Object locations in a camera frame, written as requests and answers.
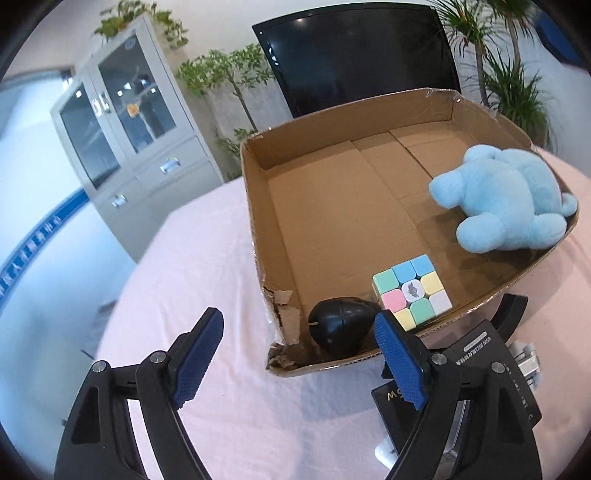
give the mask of blue cube tile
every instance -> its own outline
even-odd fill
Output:
[[[412,263],[414,271],[419,277],[423,277],[428,273],[435,272],[435,267],[431,263],[428,255],[421,255],[420,257],[413,258],[410,263]]]
[[[394,270],[394,275],[396,275],[396,278],[400,284],[417,278],[417,273],[415,272],[414,267],[410,261],[395,265],[392,267],[392,270]]]

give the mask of blue stuffed animal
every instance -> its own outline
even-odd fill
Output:
[[[577,209],[542,159],[490,145],[468,149],[464,163],[434,178],[429,192],[440,206],[464,210],[468,218],[458,226],[457,240],[480,254],[549,248],[564,236],[565,216]]]

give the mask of cabinet handle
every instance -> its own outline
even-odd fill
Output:
[[[176,170],[180,166],[181,162],[178,161],[178,158],[167,158],[166,162],[161,165],[160,171],[166,175],[169,171]]]
[[[95,117],[100,117],[103,116],[103,110],[100,108],[100,103],[96,98],[93,98],[90,101],[90,105],[92,106],[92,109],[95,113]]]
[[[127,198],[125,198],[125,195],[115,195],[115,197],[113,198],[113,201],[111,202],[111,205],[115,208],[119,208],[123,205],[125,205],[127,203]]]
[[[109,97],[107,97],[107,94],[105,92],[103,92],[99,95],[99,98],[100,98],[100,104],[102,105],[105,113],[110,113],[111,106],[109,105]]]

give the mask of potted plant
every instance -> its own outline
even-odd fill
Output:
[[[107,18],[100,21],[100,27],[95,30],[95,34],[109,41],[144,13],[150,14],[157,23],[162,25],[164,36],[171,48],[179,48],[187,44],[189,39],[184,36],[187,30],[183,28],[182,22],[170,18],[172,14],[170,10],[157,10],[156,2],[146,4],[139,0],[121,0],[116,6],[103,10],[100,14]]]
[[[210,50],[208,55],[202,55],[193,60],[187,60],[178,68],[178,77],[182,79],[195,95],[205,95],[224,83],[229,83],[233,94],[238,98],[250,129],[234,129],[235,140],[219,139],[220,145],[227,148],[233,155],[240,157],[240,142],[248,135],[258,131],[256,123],[246,105],[242,94],[243,88],[254,88],[257,84],[265,85],[273,78],[262,48],[257,44],[250,44],[240,50],[224,53],[220,50]]]
[[[511,37],[513,45],[513,68],[517,71],[521,66],[521,53],[517,37],[517,26],[527,37],[531,37],[531,0],[486,0],[493,11],[495,18],[500,18],[505,23],[505,28]]]
[[[490,104],[521,127],[535,145],[546,147],[548,143],[548,122],[544,105],[539,98],[539,75],[527,79],[524,66],[515,67],[515,60],[506,62],[498,52],[498,58],[488,58],[489,72],[485,72],[485,85]]]
[[[487,41],[493,41],[492,16],[484,14],[484,5],[472,0],[434,0],[433,5],[441,18],[450,45],[464,56],[466,47],[474,45],[476,72],[480,98],[490,106],[484,81],[484,61],[489,54]]]

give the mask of rubik's cube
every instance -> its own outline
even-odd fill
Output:
[[[452,308],[427,255],[394,265],[374,275],[372,286],[381,307],[392,311],[406,331]]]

